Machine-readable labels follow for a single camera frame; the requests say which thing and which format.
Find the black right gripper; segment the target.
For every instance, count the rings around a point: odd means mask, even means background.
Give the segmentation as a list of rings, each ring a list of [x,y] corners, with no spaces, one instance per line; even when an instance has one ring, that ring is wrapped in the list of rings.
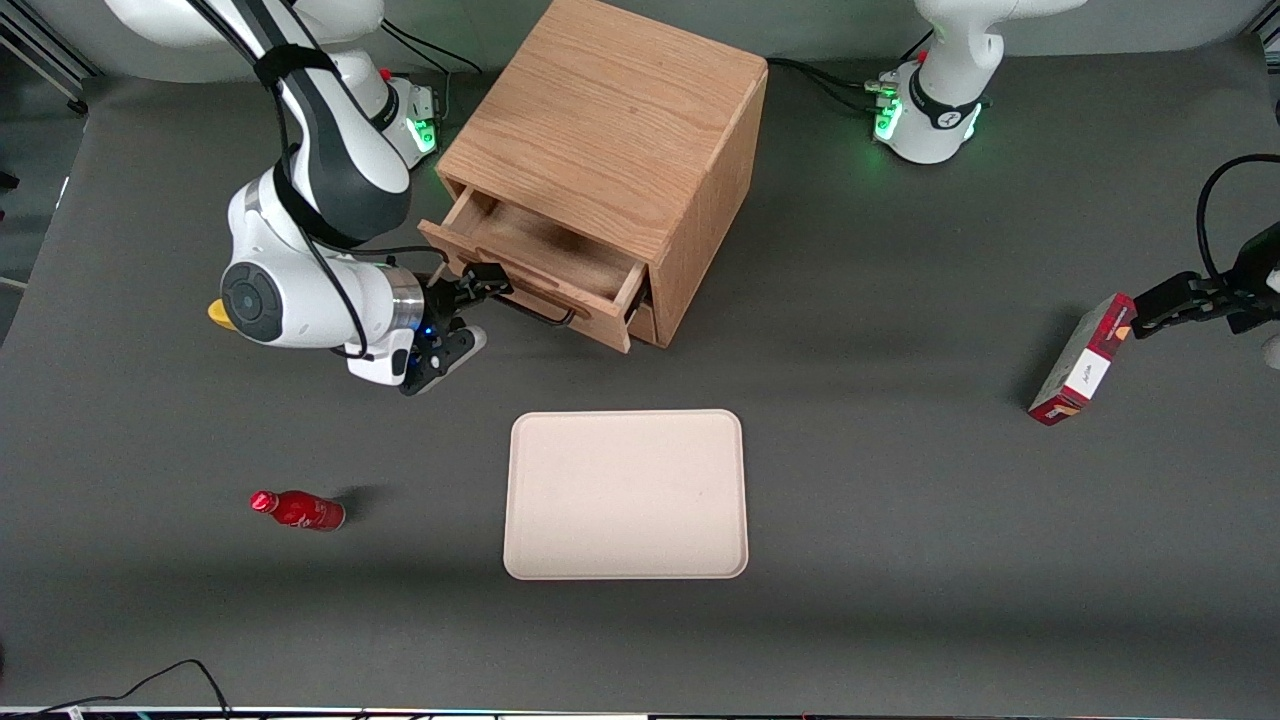
[[[424,306],[421,336],[448,336],[466,327],[461,313],[489,299],[515,292],[506,270],[498,263],[468,263],[457,281],[420,279]]]

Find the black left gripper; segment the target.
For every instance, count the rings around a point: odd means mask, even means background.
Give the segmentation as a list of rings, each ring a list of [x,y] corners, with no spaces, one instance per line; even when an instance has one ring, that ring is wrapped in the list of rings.
[[[1234,264],[1219,273],[1229,307],[1213,304],[1216,286],[1212,281],[1194,272],[1180,272],[1134,299],[1133,337],[1146,340],[1175,325],[1211,322],[1224,315],[1233,334],[1276,322],[1279,291],[1270,281],[1277,275],[1277,269],[1279,223],[1275,222],[1247,241]]]

